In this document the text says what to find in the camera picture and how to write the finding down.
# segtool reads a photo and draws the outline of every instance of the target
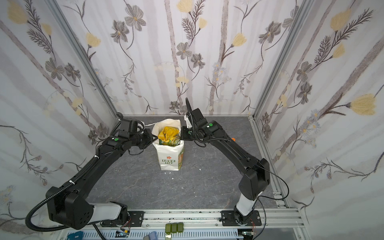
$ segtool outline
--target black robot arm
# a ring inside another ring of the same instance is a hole
[[[234,209],[235,218],[239,224],[248,223],[257,197],[270,183],[269,163],[242,149],[219,123],[208,122],[198,108],[192,111],[188,98],[185,102],[191,127],[182,127],[181,139],[212,144],[239,170],[243,176],[238,185],[242,195]]]
[[[125,119],[122,114],[118,114],[118,118],[118,124],[111,131],[111,135],[97,148],[93,159],[60,188],[51,187],[46,193],[46,199],[28,213],[25,219],[27,227],[35,231],[48,232],[67,227],[81,229],[91,222],[107,219],[114,220],[116,224],[126,223],[129,218],[126,205],[117,202],[92,204],[85,200],[105,171],[127,150],[130,153],[130,148],[137,146],[144,151],[157,139],[150,129],[144,129],[142,122]],[[34,212],[45,203],[48,206],[50,220],[63,226],[42,228],[31,223]]]

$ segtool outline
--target table surface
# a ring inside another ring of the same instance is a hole
[[[136,117],[145,124],[183,117]],[[261,158],[247,117],[207,117],[215,120],[230,137],[251,155]],[[116,201],[128,209],[232,209],[239,200],[238,183],[242,176],[236,167],[214,146],[200,148],[185,142],[179,171],[162,171],[154,146],[137,156],[126,152],[104,173],[92,188],[87,201]],[[263,195],[272,197],[269,185]],[[262,198],[265,208],[277,208],[272,199]]]

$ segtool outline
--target black cable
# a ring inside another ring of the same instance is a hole
[[[197,144],[197,142],[195,141],[195,140],[193,140],[193,142],[196,144],[196,145],[198,145]],[[204,143],[204,146],[201,146],[201,145],[198,145],[199,147],[206,147],[207,145]]]
[[[101,231],[99,230],[99,228],[96,226],[96,224],[92,224],[92,226],[95,228],[96,232],[99,234],[99,236],[100,236],[100,238],[101,238],[102,240],[107,240],[107,239],[103,236],[103,234],[101,233]]]
[[[31,222],[31,218],[33,216],[33,214],[42,206],[44,206],[47,202],[49,202],[50,200],[52,200],[54,197],[56,197],[57,195],[61,194],[62,192],[64,192],[65,190],[67,190],[68,188],[72,187],[73,185],[75,185],[80,179],[82,179],[85,174],[87,174],[87,172],[89,172],[92,167],[96,164],[96,162],[99,160],[99,148],[96,148],[96,155],[93,157],[93,160],[92,162],[86,167],[86,168],[83,168],[80,170],[78,176],[72,181],[72,182],[69,182],[67,185],[65,185],[64,187],[61,187],[59,190],[57,190],[54,194],[52,194],[51,196],[47,197],[46,199],[44,199],[43,201],[41,201],[39,204],[37,204],[34,208],[32,208],[32,210],[27,214],[27,216],[25,217],[25,225],[33,230],[33,231],[37,231],[37,232],[51,232],[51,231],[58,231],[58,230],[62,230],[62,229],[66,229],[68,228],[68,226],[65,226],[65,225],[61,225],[61,226],[57,226],[57,227],[38,227],[36,225],[34,225],[32,222]]]
[[[260,167],[260,166],[259,166],[260,168],[266,170],[266,171],[269,172],[269,173],[272,173],[273,175],[275,175],[276,177],[280,178],[281,181],[283,181],[283,182],[285,183],[285,185],[287,186],[287,189],[288,189],[288,193],[287,193],[287,195],[286,195],[285,197],[280,198],[280,199],[276,199],[276,198],[272,198],[272,197],[267,197],[267,196],[263,196],[263,195],[261,195],[261,196],[259,196],[259,197],[265,197],[265,198],[269,198],[269,199],[273,199],[273,200],[283,200],[283,199],[286,199],[286,198],[288,197],[288,195],[289,195],[289,187],[288,187],[288,184],[287,184],[281,177],[279,177],[279,176],[277,176],[276,174],[274,174],[273,172],[271,172],[271,171],[265,169],[263,164],[261,164],[261,165],[262,165],[263,167]]]
[[[259,202],[260,202],[260,204],[262,205],[262,207],[263,207],[263,211],[264,211],[264,216],[265,216],[265,220],[264,220],[264,226],[263,226],[263,228],[262,228],[262,230],[259,232],[259,234],[258,235],[256,235],[252,240],[254,240],[254,239],[256,239],[263,231],[264,231],[264,229],[265,229],[265,226],[266,226],[266,212],[265,212],[265,208],[264,208],[264,206],[263,206],[263,204],[262,204],[262,202],[260,201],[260,199],[259,198],[257,198],[257,200],[259,200]]]

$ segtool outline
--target metal mounting plate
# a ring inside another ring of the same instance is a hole
[[[131,221],[129,222],[131,227],[141,227],[141,224],[144,219],[144,211],[132,211],[129,212],[131,216]]]
[[[252,219],[253,223],[256,226],[261,226],[262,225],[262,221],[260,219],[259,211],[253,210],[253,212],[251,214],[251,219]],[[236,227],[236,226],[239,226],[235,222],[234,211],[227,211],[227,210],[221,211],[221,222],[223,224],[223,227]],[[246,224],[246,226],[252,226],[252,223],[249,222],[249,223]]]

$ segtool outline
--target white paper bag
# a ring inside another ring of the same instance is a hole
[[[175,127],[181,133],[181,122],[180,120],[175,119],[165,119],[161,122],[155,124],[152,129],[152,134],[158,136],[159,133],[166,127]],[[159,164],[161,170],[167,171],[178,171],[181,168],[183,162],[183,153],[184,153],[184,141],[180,140],[180,144],[171,147],[167,145],[160,145],[159,140],[154,141],[153,146],[155,146],[157,151],[157,157],[159,159]]]

